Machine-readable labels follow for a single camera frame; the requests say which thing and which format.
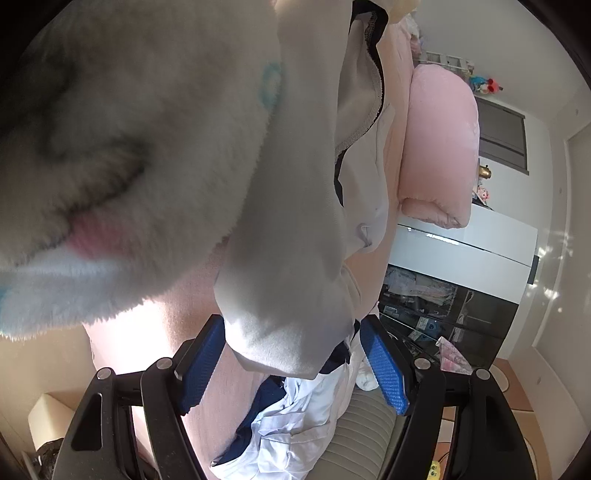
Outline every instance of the blue embroidery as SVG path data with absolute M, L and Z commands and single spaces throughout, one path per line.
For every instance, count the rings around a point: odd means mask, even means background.
M 261 103 L 270 112 L 275 108 L 275 104 L 277 103 L 280 84 L 281 65 L 276 61 L 272 61 L 265 66 L 262 72 L 262 85 L 259 90 Z

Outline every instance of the metal bolt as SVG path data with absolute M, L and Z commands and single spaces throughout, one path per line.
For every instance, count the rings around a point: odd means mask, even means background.
M 419 370 L 429 370 L 431 368 L 431 362 L 420 356 L 414 361 L 414 366 Z
M 491 373 L 488 370 L 479 368 L 478 370 L 476 370 L 476 376 L 481 380 L 488 380 L 491 377 Z
M 156 362 L 158 370 L 166 370 L 173 366 L 173 361 L 170 358 L 161 358 Z
M 96 373 L 96 378 L 98 378 L 99 380 L 106 380 L 110 376 L 111 376 L 111 369 L 110 368 L 101 368 Z

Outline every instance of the plush toy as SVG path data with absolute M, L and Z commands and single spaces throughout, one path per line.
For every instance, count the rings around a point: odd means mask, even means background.
M 475 93 L 483 93 L 487 95 L 488 93 L 497 93 L 503 89 L 496 80 L 486 79 L 477 75 L 472 75 L 468 81 L 470 83 L 470 88 Z
M 431 468 L 429 469 L 429 475 L 427 477 L 427 480 L 439 480 L 441 477 L 441 465 L 439 464 L 439 462 L 436 462 L 435 460 L 433 460 L 433 463 L 431 464 Z
M 482 186 L 478 185 L 478 189 L 476 191 L 478 198 L 482 200 L 482 202 L 486 205 L 486 201 L 491 198 L 491 194 L 488 193 L 488 190 L 483 188 Z

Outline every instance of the gray cushion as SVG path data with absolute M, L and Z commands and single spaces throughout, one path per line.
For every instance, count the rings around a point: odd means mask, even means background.
M 394 454 L 404 418 L 386 404 L 379 388 L 355 388 L 337 421 L 335 436 L 306 480 L 376 480 Z

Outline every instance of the yellow object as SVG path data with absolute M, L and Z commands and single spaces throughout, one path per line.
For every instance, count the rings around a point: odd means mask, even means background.
M 431 463 L 431 468 L 429 469 L 429 476 L 427 477 L 427 480 L 439 480 L 440 477 L 441 465 L 439 465 L 439 462 L 433 460 L 433 463 Z

